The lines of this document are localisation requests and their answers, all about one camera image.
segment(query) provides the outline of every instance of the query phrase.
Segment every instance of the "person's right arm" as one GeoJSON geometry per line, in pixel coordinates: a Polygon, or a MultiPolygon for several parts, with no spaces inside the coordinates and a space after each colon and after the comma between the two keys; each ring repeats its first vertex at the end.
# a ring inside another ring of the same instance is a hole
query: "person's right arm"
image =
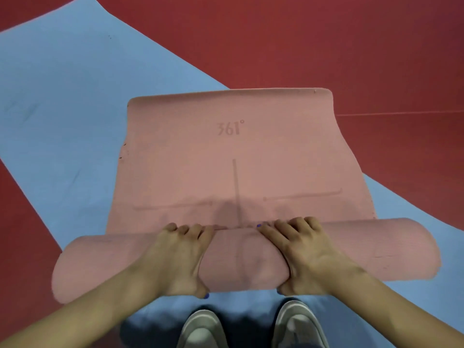
{"type": "Polygon", "coordinates": [[[464,347],[464,334],[369,275],[332,244],[315,217],[277,220],[258,230],[283,254],[290,278],[285,296],[328,294],[366,320],[398,348],[464,347]]]}

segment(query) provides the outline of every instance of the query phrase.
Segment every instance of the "sneaker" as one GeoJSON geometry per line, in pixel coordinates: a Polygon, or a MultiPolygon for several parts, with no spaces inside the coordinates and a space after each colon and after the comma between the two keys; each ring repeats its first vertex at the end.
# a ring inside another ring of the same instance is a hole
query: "sneaker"
{"type": "Polygon", "coordinates": [[[177,348],[229,348],[219,318],[210,310],[198,310],[182,328],[177,348]]]}
{"type": "Polygon", "coordinates": [[[328,348],[328,342],[316,316],[299,300],[290,300],[280,309],[275,321],[272,348],[292,346],[328,348]]]}

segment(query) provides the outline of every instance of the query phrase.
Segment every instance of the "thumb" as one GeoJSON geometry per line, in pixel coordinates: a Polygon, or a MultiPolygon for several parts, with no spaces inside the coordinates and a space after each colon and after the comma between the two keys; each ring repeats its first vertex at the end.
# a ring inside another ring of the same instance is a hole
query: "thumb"
{"type": "Polygon", "coordinates": [[[283,296],[290,297],[296,295],[293,291],[293,286],[291,282],[291,278],[286,280],[280,286],[277,287],[277,292],[282,294],[283,296]]]}
{"type": "Polygon", "coordinates": [[[197,281],[197,290],[195,291],[195,297],[200,299],[206,299],[207,295],[209,294],[209,288],[205,286],[205,284],[198,279],[197,281]]]}

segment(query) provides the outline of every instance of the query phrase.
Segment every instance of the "person's left arm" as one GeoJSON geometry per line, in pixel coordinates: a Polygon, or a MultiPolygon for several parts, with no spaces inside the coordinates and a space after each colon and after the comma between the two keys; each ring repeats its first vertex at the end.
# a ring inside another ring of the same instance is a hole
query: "person's left arm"
{"type": "Polygon", "coordinates": [[[204,298],[208,289],[198,279],[198,269],[213,236],[209,226],[167,225],[131,266],[6,339],[0,348],[83,348],[160,296],[204,298]]]}

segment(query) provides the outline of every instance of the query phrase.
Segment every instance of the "forearm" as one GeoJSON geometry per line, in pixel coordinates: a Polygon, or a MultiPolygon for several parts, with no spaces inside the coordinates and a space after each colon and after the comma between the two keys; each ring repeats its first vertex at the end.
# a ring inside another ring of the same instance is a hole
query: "forearm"
{"type": "Polygon", "coordinates": [[[347,271],[333,295],[398,348],[464,347],[464,334],[365,271],[347,271]]]}
{"type": "Polygon", "coordinates": [[[87,347],[148,303],[136,303],[136,272],[128,268],[60,310],[0,343],[0,348],[87,347]]]}

